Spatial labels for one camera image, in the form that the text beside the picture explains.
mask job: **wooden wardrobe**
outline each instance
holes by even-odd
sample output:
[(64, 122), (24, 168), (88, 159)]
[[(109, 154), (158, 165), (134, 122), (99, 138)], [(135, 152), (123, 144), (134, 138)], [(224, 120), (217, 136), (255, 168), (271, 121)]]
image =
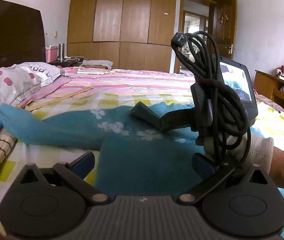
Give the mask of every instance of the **wooden wardrobe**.
[(67, 55), (169, 72), (176, 0), (71, 0)]

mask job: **wooden desk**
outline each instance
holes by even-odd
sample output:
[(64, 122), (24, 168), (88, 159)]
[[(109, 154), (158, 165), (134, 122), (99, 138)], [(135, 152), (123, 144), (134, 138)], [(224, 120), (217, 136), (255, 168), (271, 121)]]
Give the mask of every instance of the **wooden desk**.
[(284, 80), (256, 70), (254, 89), (284, 108), (284, 93), (280, 90), (283, 86)]

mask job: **bed sheet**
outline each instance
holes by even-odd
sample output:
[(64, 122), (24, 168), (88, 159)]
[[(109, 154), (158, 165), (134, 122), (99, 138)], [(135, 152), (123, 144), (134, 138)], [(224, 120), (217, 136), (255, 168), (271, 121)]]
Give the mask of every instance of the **bed sheet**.
[[(66, 68), (66, 70), (72, 81), (33, 105), (85, 87), (92, 86), (93, 89), (33, 111), (37, 118), (44, 119), (66, 111), (88, 109), (96, 109), (98, 115), (99, 109), (115, 108), (122, 105), (134, 106), (139, 101), (148, 106), (160, 102), (166, 102), (168, 105), (193, 102), (190, 91), (190, 86), (194, 83), (192, 75), (112, 70), (108, 74), (97, 76), (77, 74), (77, 69), (73, 68)], [(264, 137), (273, 137), (275, 146), (284, 150), (284, 113), (280, 114), (262, 102), (258, 102), (258, 110), (259, 114), (253, 127)], [(36, 163), (40, 168), (52, 167), (59, 161), (71, 162), (85, 152), (86, 150), (81, 149), (28, 145), (17, 142), (10, 156), (0, 167), (0, 202), (26, 163)], [(90, 184), (94, 184), (99, 159), (99, 152), (93, 152), (96, 157), (96, 165), (85, 178), (85, 181)], [(0, 231), (4, 233), (1, 223)]]

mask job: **ribbed gray surface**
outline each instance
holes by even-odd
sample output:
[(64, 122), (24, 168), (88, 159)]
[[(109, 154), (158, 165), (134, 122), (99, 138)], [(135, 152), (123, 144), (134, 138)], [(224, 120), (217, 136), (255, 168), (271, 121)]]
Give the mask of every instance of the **ribbed gray surface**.
[[(95, 206), (72, 232), (56, 240), (227, 240), (211, 229), (196, 208), (176, 204), (170, 196), (118, 196)], [(279, 236), (269, 240), (280, 240)]]

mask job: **device screen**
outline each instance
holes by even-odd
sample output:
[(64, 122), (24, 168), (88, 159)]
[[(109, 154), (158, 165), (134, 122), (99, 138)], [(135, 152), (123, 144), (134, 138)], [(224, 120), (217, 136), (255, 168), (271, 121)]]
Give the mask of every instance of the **device screen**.
[(250, 89), (243, 69), (220, 62), (224, 84), (231, 87), (241, 100), (252, 101)]

